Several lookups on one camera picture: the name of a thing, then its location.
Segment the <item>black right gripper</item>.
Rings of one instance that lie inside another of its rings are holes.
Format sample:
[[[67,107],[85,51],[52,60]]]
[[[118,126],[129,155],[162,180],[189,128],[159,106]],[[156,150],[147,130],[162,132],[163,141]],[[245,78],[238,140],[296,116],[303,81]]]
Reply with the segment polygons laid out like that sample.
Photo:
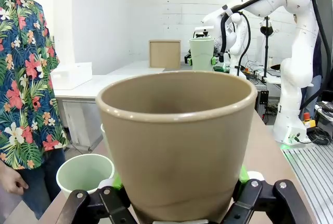
[[[213,57],[211,58],[211,65],[216,65],[218,62],[223,62],[223,60],[224,60],[223,54],[221,54],[217,48],[214,48]],[[190,66],[193,65],[191,59],[191,50],[189,50],[188,53],[185,55],[184,63],[189,64]]]

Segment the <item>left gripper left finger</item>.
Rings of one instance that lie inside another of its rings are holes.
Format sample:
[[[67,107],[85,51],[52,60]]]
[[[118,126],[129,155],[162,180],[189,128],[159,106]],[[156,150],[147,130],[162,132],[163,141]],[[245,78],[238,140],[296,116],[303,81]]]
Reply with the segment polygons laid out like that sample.
[[[124,187],[110,185],[92,194],[84,190],[70,193],[56,223],[99,223],[109,219],[111,223],[135,223],[129,211],[130,200]]]

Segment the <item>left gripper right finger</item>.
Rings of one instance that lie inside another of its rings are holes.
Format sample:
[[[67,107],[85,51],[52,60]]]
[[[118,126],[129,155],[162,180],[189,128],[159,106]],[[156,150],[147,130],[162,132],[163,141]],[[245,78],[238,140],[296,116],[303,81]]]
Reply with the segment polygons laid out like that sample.
[[[246,169],[241,168],[233,200],[224,223],[249,223],[256,211],[266,213],[272,223],[310,222],[302,198],[293,182],[287,179],[271,185],[265,180],[249,178]]]

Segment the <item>person's right hand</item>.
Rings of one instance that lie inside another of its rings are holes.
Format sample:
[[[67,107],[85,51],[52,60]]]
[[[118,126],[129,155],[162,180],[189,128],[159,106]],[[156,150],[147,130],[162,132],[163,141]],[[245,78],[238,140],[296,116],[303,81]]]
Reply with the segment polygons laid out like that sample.
[[[14,169],[1,162],[0,168],[1,186],[3,189],[12,194],[23,195],[24,190],[29,188],[22,176]]]

